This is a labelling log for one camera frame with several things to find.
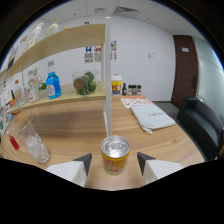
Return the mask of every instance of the small bottle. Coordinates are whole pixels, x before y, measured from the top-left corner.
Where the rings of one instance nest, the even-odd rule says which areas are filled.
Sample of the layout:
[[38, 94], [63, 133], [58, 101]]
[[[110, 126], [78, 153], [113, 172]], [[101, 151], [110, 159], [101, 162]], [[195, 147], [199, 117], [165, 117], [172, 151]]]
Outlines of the small bottle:
[[46, 80], [47, 93], [49, 99], [61, 96], [59, 77], [55, 74], [54, 61], [48, 62], [48, 78]]
[[22, 89], [19, 87], [19, 80], [16, 80], [15, 84], [16, 84], [16, 89], [15, 89], [16, 103], [17, 103], [17, 106], [20, 107], [25, 103], [24, 96], [22, 94]]
[[137, 85], [137, 95], [140, 96], [141, 94], [141, 85]]
[[28, 76], [30, 80], [27, 83], [27, 95], [28, 95], [29, 102], [32, 103], [39, 100], [40, 97], [37, 90], [37, 84], [35, 80], [33, 79], [33, 70], [28, 72]]
[[128, 85], [128, 95], [132, 95], [132, 85]]
[[127, 94], [126, 83], [123, 83], [122, 95], [123, 95], [123, 96], [126, 96], [126, 94]]
[[13, 145], [13, 147], [15, 148], [15, 150], [19, 150], [19, 144], [17, 143], [17, 141], [14, 139], [14, 137], [13, 136], [11, 136], [10, 134], [9, 134], [9, 131], [7, 131], [7, 134], [8, 134], [8, 136], [9, 136], [9, 139], [10, 139], [10, 142], [11, 142], [11, 144]]
[[137, 94], [136, 85], [132, 85], [132, 95], [136, 95], [136, 94]]

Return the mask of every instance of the wooden table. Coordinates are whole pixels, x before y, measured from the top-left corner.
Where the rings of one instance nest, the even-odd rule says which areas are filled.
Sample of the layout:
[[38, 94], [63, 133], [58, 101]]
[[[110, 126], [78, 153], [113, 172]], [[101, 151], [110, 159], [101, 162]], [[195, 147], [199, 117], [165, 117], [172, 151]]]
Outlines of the wooden table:
[[[133, 114], [125, 108], [119, 96], [112, 96], [112, 134], [126, 138], [130, 143], [130, 155], [122, 174], [111, 176], [104, 171], [101, 143], [106, 138], [102, 101], [76, 102], [32, 109], [32, 124], [45, 143], [50, 159], [45, 164], [36, 162], [21, 144], [16, 151], [5, 133], [2, 138], [1, 154], [5, 159], [31, 164], [46, 169], [52, 164], [71, 161], [92, 153], [89, 175], [85, 188], [121, 190], [145, 185], [137, 152], [159, 160], [180, 163], [187, 167], [204, 162], [200, 152], [176, 124], [172, 127], [144, 132]], [[7, 130], [18, 140], [13, 123], [29, 116], [21, 111], [14, 116]]]

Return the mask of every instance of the office chair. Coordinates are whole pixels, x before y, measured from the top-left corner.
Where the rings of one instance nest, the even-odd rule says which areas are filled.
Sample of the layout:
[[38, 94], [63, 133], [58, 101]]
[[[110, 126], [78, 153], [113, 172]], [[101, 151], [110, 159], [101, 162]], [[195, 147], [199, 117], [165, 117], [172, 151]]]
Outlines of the office chair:
[[209, 106], [197, 98], [183, 97], [177, 120], [193, 138], [205, 161], [220, 158], [224, 125]]

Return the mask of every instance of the label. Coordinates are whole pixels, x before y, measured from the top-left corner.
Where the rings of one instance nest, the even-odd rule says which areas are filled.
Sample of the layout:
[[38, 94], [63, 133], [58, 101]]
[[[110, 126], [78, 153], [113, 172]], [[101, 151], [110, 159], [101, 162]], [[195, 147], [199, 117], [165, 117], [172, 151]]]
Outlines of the label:
[[112, 94], [120, 95], [121, 94], [121, 81], [112, 81]]
[[55, 95], [55, 88], [53, 85], [47, 85], [47, 94], [48, 94], [48, 96]]

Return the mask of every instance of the gold can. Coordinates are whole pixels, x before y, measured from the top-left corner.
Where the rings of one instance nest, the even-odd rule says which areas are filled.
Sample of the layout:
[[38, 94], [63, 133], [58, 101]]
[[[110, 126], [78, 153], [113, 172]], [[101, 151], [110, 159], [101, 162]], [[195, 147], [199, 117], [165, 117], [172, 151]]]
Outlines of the gold can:
[[108, 174], [118, 175], [124, 171], [130, 153], [129, 142], [117, 135], [105, 138], [101, 144], [104, 169]]

